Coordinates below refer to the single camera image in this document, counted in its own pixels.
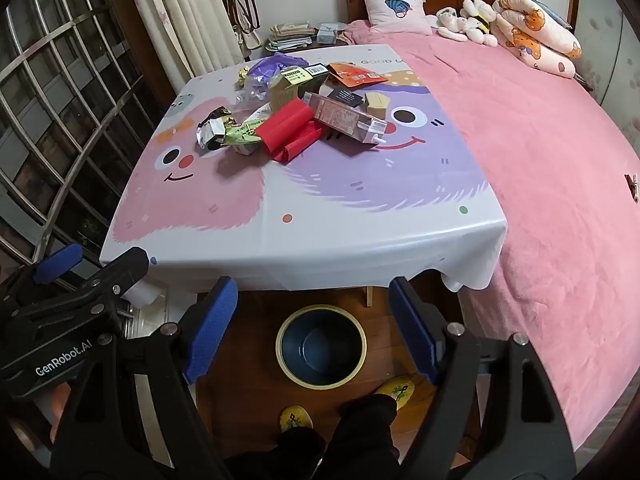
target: cartoon smile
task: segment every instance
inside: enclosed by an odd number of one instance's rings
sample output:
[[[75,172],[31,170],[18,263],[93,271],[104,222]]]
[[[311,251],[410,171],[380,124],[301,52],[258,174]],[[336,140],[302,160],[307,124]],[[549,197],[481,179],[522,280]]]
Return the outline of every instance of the cartoon smile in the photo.
[[[167,180],[171,180],[173,182],[177,182],[178,180],[184,180],[185,178],[189,178],[190,176],[193,176],[193,173],[190,173],[190,174],[185,175],[185,176],[179,176],[178,178],[171,178],[172,174],[173,173],[169,173],[169,176],[164,181],[166,182]]]
[[[426,140],[419,139],[418,137],[411,136],[411,140],[404,142],[402,144],[397,144],[396,146],[383,146],[381,144],[377,145],[379,150],[399,150],[400,148],[406,148],[407,146],[411,146],[416,142],[427,142]]]

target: yellow rim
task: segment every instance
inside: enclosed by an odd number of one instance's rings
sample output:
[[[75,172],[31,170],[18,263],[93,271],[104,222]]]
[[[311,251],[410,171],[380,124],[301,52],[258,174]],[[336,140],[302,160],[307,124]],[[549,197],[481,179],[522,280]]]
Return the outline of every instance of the yellow rim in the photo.
[[[351,372],[343,380],[337,383],[327,384],[325,386],[316,386],[314,384],[305,383],[305,381],[301,381],[299,378],[297,378],[291,372],[291,370],[289,370],[287,365],[284,363],[284,359],[282,357],[282,345],[281,345],[282,336],[284,335],[284,332],[287,329],[287,327],[291,324],[291,322],[294,319],[298,318],[299,316],[302,316],[302,314],[304,314],[305,312],[309,312],[310,310],[333,310],[338,314],[342,314],[344,317],[348,318],[356,326],[356,328],[358,329],[358,332],[360,333],[360,341],[362,342],[362,353],[360,354],[360,359],[358,361],[358,364],[353,369],[353,372]],[[276,357],[278,359],[278,364],[280,365],[280,368],[282,368],[282,371],[285,373],[285,375],[289,379],[291,379],[293,382],[295,382],[296,384],[299,384],[300,386],[304,386],[305,388],[309,388],[310,390],[331,390],[332,388],[337,388],[338,386],[342,386],[343,384],[348,383],[360,371],[360,369],[362,368],[362,365],[364,364],[364,359],[366,356],[367,356],[367,338],[364,335],[364,330],[362,329],[360,323],[346,310],[333,305],[317,304],[317,305],[306,306],[305,308],[301,308],[300,310],[295,311],[293,314],[291,314],[291,316],[287,317],[285,322],[281,325],[280,330],[278,330],[278,335],[276,336]]]

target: blue gripper pad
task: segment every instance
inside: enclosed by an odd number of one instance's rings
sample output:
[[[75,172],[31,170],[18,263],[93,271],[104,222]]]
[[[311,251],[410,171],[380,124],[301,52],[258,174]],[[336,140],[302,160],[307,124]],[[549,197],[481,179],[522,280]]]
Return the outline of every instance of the blue gripper pad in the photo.
[[[441,372],[436,343],[397,279],[389,284],[389,307],[418,373],[426,376],[431,384],[439,384]]]
[[[206,312],[200,326],[195,329],[191,337],[189,354],[183,371],[188,384],[193,384],[198,377],[207,373],[222,341],[222,336],[225,335],[226,327],[236,310],[238,285],[231,278],[222,277],[204,301],[210,307],[206,310],[207,305],[202,305]]]
[[[33,283],[45,285],[55,282],[82,261],[82,245],[71,244],[42,260],[33,273]]]

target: bed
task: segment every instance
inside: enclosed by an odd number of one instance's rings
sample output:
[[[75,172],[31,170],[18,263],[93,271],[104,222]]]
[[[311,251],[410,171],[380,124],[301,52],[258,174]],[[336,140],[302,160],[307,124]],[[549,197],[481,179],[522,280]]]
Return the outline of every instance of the bed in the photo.
[[[426,0],[424,10],[447,6],[462,0]],[[509,231],[489,287],[460,292],[465,322],[487,336],[529,335],[579,447],[640,364],[640,205],[624,177],[640,173],[638,156],[574,80],[501,47],[371,32],[364,0],[347,10],[346,37],[388,43],[488,177]]]

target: clear plastic bag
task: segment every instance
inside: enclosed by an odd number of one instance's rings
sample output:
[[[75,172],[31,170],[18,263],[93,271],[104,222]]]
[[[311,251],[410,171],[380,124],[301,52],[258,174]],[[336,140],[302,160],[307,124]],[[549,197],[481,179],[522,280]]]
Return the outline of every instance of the clear plastic bag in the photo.
[[[261,106],[269,102],[268,84],[270,79],[287,66],[301,66],[306,68],[309,63],[301,57],[287,56],[276,52],[273,56],[263,57],[253,65],[244,79],[244,88],[236,97],[234,113],[252,114]]]

